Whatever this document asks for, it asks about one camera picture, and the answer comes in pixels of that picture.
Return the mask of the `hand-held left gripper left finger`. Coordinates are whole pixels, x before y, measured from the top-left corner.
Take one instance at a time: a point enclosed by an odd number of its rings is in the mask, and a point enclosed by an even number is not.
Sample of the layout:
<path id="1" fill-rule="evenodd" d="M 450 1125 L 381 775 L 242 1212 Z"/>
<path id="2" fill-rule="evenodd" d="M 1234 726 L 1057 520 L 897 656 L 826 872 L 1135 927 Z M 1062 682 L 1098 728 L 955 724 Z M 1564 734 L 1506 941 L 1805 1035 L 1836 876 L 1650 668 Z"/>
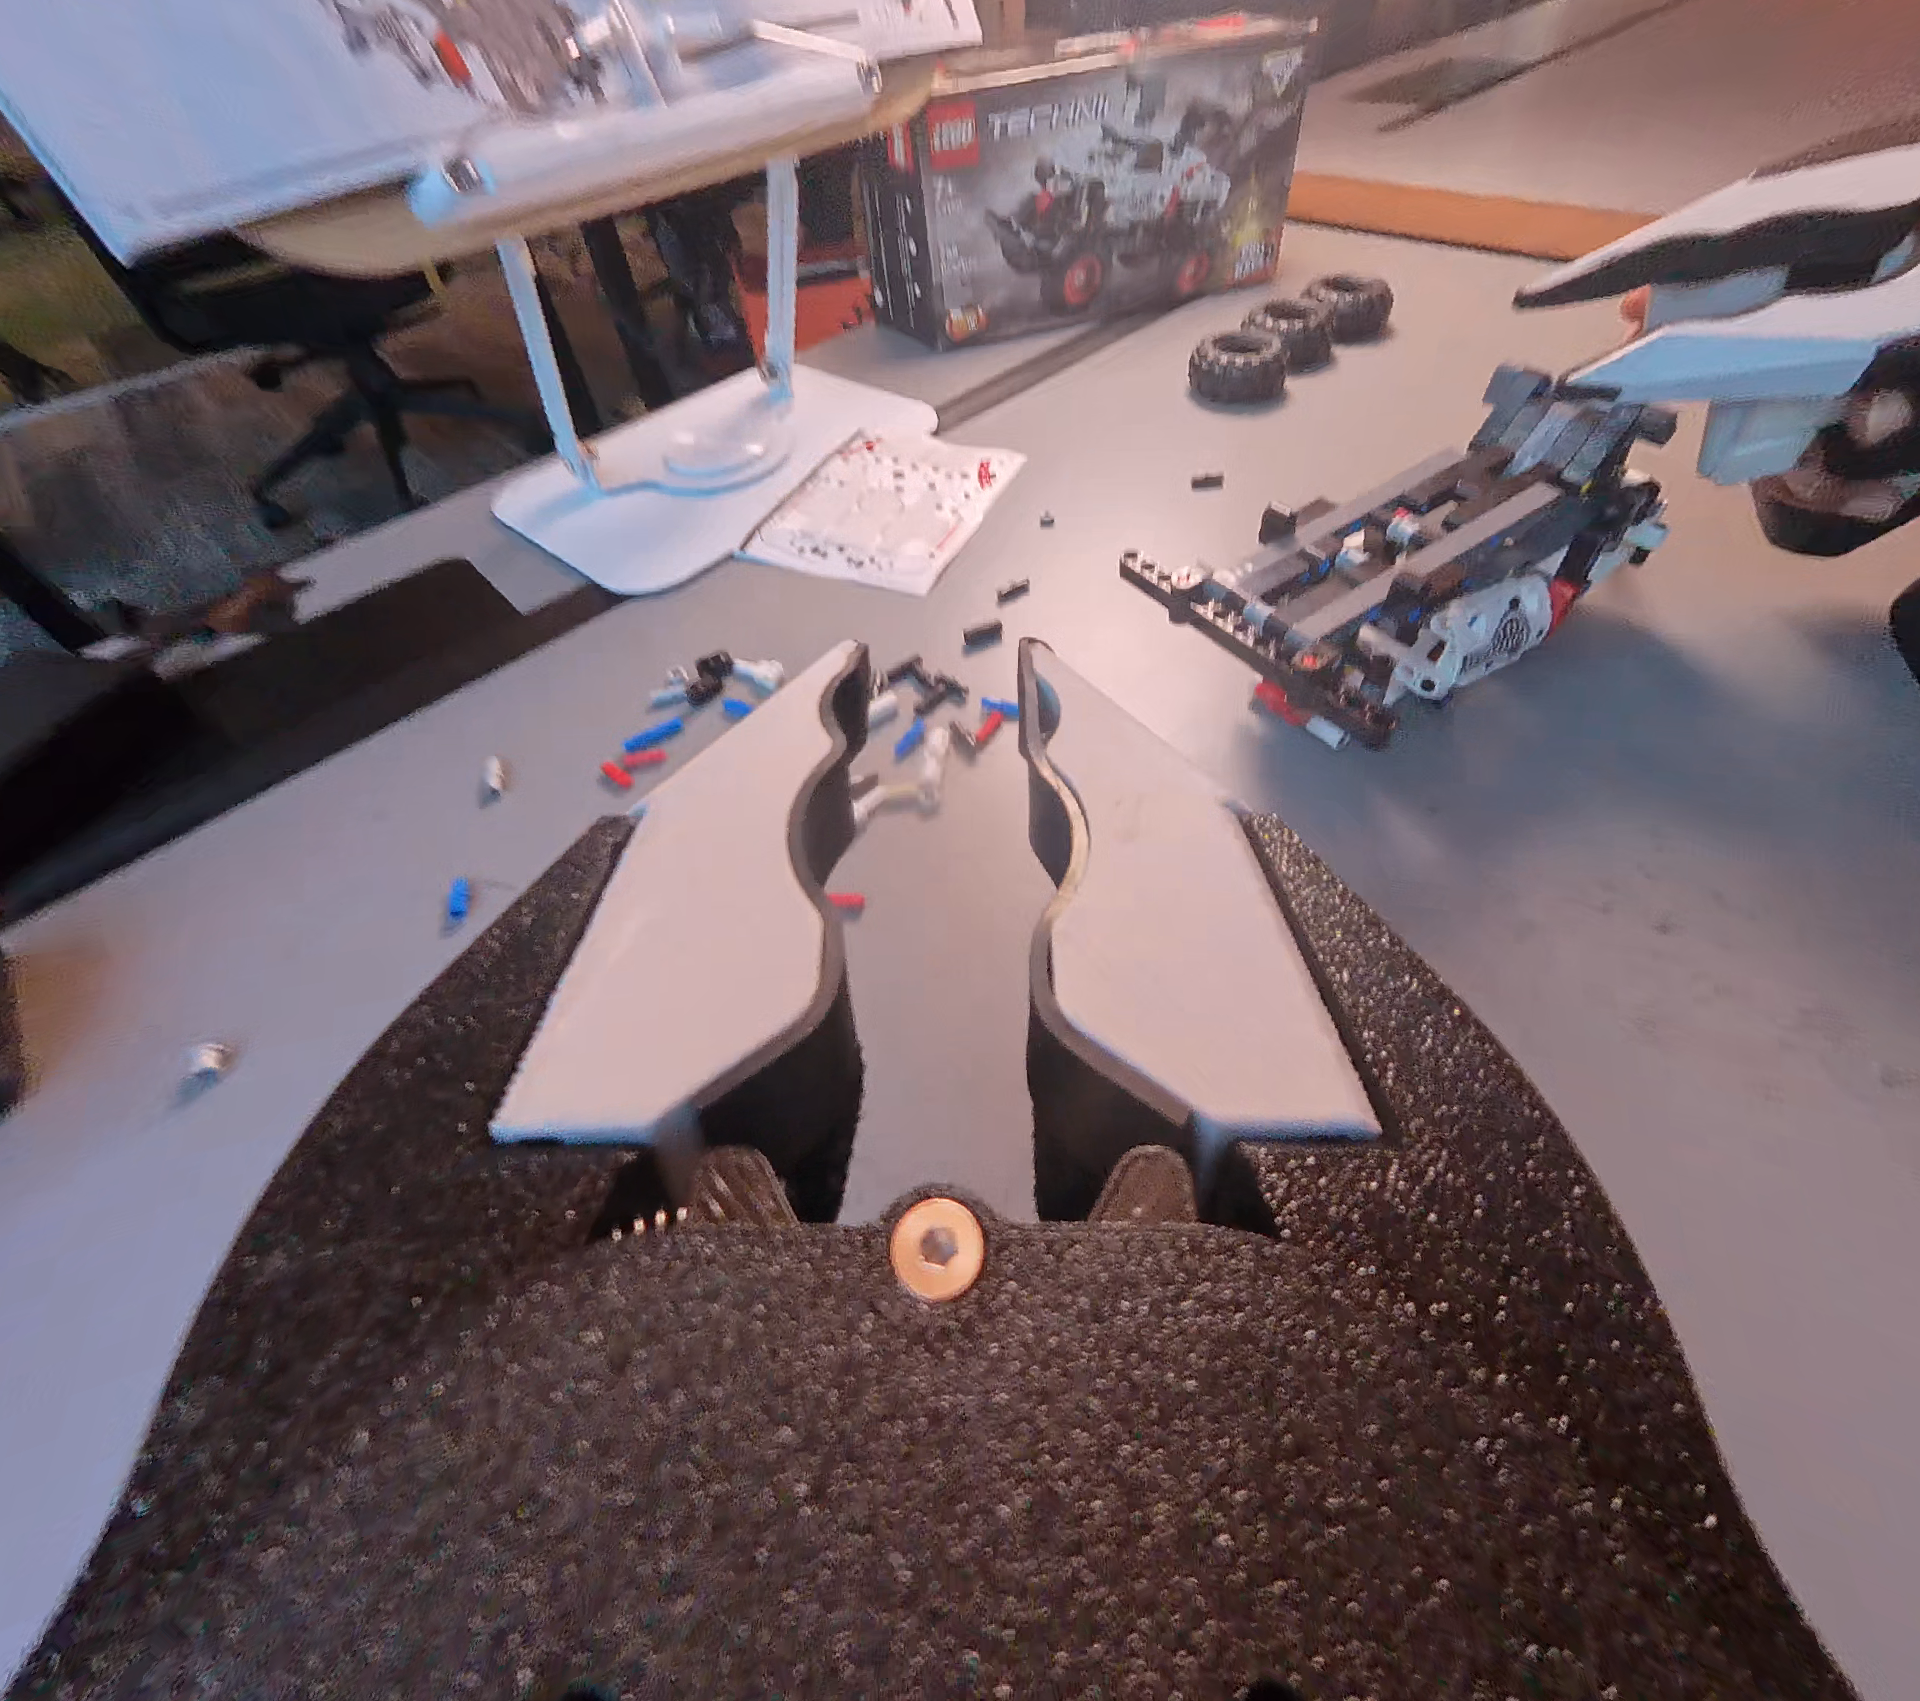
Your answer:
<path id="1" fill-rule="evenodd" d="M 491 1119 L 499 1145 L 651 1143 L 835 1002 L 870 652 L 837 642 L 641 804 Z"/>

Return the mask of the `white flat board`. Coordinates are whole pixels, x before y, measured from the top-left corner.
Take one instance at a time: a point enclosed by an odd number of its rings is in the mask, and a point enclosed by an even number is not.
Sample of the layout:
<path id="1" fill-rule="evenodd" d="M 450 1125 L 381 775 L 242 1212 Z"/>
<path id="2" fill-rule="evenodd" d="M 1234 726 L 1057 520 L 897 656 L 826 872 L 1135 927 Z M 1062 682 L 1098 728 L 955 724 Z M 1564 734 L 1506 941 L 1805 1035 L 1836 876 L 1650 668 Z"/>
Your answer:
<path id="1" fill-rule="evenodd" d="M 732 558 L 852 441 L 925 438 L 937 424 L 920 398 L 819 368 L 738 372 L 566 442 L 508 478 L 492 517 L 610 595 L 660 595 Z"/>

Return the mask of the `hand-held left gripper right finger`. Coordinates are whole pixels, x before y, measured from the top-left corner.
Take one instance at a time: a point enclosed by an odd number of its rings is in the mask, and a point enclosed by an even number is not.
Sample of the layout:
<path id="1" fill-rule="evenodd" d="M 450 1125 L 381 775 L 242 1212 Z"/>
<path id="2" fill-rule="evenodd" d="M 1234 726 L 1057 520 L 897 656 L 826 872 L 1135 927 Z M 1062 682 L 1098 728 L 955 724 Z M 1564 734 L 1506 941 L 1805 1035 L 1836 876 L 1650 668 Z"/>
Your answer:
<path id="1" fill-rule="evenodd" d="M 1253 819 L 1040 639 L 1019 649 L 1019 707 L 1049 1032 L 1201 1143 L 1378 1140 Z"/>

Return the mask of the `toy vehicle chassis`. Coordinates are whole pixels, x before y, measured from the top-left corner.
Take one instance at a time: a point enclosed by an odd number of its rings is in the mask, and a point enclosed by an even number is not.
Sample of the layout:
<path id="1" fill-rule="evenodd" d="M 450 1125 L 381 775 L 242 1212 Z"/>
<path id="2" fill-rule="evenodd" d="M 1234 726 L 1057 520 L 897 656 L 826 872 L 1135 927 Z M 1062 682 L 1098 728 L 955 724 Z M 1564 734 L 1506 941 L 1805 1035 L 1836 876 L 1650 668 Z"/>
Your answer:
<path id="1" fill-rule="evenodd" d="M 1662 484 L 1628 456 L 1673 441 L 1673 407 L 1513 364 L 1485 402 L 1461 451 L 1345 503 L 1266 509 L 1236 565 L 1127 550 L 1118 572 L 1248 666 L 1286 724 L 1381 750 L 1404 705 L 1447 705 L 1524 659 L 1669 537 Z"/>

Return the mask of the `toy truck cardboard box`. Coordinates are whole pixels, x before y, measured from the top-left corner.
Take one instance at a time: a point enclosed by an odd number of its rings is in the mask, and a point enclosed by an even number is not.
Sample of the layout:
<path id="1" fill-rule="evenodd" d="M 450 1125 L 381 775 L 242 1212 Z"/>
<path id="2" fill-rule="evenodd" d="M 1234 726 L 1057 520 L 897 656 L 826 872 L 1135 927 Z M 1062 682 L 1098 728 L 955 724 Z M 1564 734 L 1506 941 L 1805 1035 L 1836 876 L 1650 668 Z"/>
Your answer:
<path id="1" fill-rule="evenodd" d="M 1321 34 L 1236 11 L 957 56 L 860 157 L 877 320 L 952 351 L 1269 282 Z"/>

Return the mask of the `black toy tire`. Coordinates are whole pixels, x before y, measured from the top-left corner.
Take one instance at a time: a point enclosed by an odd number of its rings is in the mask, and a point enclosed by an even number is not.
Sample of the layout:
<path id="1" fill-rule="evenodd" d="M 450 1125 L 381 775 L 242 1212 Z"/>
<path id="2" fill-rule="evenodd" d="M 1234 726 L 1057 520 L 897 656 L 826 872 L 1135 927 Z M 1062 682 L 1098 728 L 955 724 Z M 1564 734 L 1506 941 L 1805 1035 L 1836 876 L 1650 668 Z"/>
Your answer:
<path id="1" fill-rule="evenodd" d="M 1303 299 L 1323 316 L 1332 344 L 1373 344 L 1388 333 L 1396 296 L 1381 277 L 1355 272 L 1308 280 Z"/>
<path id="2" fill-rule="evenodd" d="M 1337 349 L 1332 313 L 1319 299 L 1265 299 L 1242 318 L 1240 330 L 1276 342 L 1288 375 L 1314 372 L 1332 364 Z"/>
<path id="3" fill-rule="evenodd" d="M 1288 349 L 1266 329 L 1216 333 L 1188 357 L 1188 390 L 1212 407 L 1261 407 L 1288 382 Z"/>

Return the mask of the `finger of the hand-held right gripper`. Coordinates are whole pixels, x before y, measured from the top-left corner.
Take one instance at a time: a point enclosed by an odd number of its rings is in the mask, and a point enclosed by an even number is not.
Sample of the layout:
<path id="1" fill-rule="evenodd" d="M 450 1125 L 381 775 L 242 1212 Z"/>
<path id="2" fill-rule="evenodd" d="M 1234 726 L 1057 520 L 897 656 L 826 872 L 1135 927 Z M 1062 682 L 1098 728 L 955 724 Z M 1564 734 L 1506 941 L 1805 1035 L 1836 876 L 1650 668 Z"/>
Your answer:
<path id="1" fill-rule="evenodd" d="M 1707 407 L 1697 471 L 1718 487 L 1786 472 L 1891 346 L 1918 329 L 1918 274 L 1789 292 L 1784 271 L 1649 290 L 1635 340 L 1573 370 L 1573 390 Z"/>
<path id="2" fill-rule="evenodd" d="M 1836 143 L 1718 188 L 1517 292 L 1524 310 L 1740 274 L 1867 285 L 1917 235 L 1918 146 Z"/>

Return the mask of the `white sticker sheet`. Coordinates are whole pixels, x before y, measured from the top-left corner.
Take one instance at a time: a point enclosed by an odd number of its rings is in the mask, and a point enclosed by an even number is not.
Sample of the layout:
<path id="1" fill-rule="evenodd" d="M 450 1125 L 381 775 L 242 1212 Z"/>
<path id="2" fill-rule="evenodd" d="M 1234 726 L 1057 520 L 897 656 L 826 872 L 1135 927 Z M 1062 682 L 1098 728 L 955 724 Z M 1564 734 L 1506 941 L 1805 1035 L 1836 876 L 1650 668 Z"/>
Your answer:
<path id="1" fill-rule="evenodd" d="M 1028 456 L 941 434 L 865 434 L 736 550 L 743 563 L 925 598 Z"/>

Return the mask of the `pile of small building parts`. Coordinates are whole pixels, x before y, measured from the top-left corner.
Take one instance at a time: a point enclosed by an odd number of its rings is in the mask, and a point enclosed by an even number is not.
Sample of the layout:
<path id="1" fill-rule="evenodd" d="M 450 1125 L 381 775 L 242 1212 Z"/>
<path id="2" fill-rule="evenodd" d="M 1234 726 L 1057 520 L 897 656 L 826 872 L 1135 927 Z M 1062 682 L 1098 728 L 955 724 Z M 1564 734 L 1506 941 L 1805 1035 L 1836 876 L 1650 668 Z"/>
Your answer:
<path id="1" fill-rule="evenodd" d="M 937 813 L 942 804 L 949 759 L 955 756 L 955 748 L 961 756 L 973 759 L 995 741 L 1001 728 L 1009 722 L 1019 724 L 1021 719 L 1019 701 L 984 696 L 979 708 L 980 719 L 971 724 L 967 720 L 967 688 L 957 681 L 927 673 L 920 660 L 912 659 L 886 674 L 883 693 L 868 705 L 868 728 L 883 726 L 900 711 L 900 681 L 916 682 L 922 696 L 916 702 L 915 722 L 900 730 L 893 756 L 899 764 L 915 767 L 916 773 L 908 779 L 902 769 L 894 781 L 881 776 L 856 776 L 852 781 L 852 828 L 856 836 L 886 809 L 912 806 L 927 814 Z M 949 702 L 961 708 L 962 719 L 938 724 L 935 712 Z M 602 779 L 630 793 L 634 788 L 630 771 L 659 767 L 666 761 L 657 743 L 666 739 L 671 730 L 678 730 L 677 722 L 657 724 L 632 739 L 622 763 L 602 763 Z M 467 874 L 450 881 L 443 909 L 444 930 L 456 930 L 468 923 L 472 894 L 474 883 Z M 218 1041 L 201 1042 L 189 1050 L 181 1097 L 184 1099 L 222 1079 L 234 1061 L 234 1052 L 230 1045 Z"/>

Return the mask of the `black swivel chair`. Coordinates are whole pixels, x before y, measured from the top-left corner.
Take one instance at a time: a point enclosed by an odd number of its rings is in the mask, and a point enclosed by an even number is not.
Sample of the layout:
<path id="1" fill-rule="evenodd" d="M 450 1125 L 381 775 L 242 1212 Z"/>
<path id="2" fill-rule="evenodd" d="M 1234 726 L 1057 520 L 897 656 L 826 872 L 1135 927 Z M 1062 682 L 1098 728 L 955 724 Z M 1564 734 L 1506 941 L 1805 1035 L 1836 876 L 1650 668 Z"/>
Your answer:
<path id="1" fill-rule="evenodd" d="M 403 463 L 412 414 L 500 426 L 531 451 L 546 441 L 542 421 L 531 410 L 489 402 L 472 379 L 409 377 L 388 360 L 385 344 L 420 326 L 438 306 L 431 271 L 388 277 L 302 271 L 234 235 L 125 263 L 85 216 L 77 229 L 146 329 L 174 353 L 213 359 L 249 351 L 246 375 L 267 393 L 276 393 L 298 368 L 343 372 L 343 393 L 253 480 L 253 511 L 270 531 L 291 529 L 298 519 L 280 500 L 280 488 L 301 468 L 343 454 L 359 426 L 370 429 L 404 511 L 424 504 Z"/>

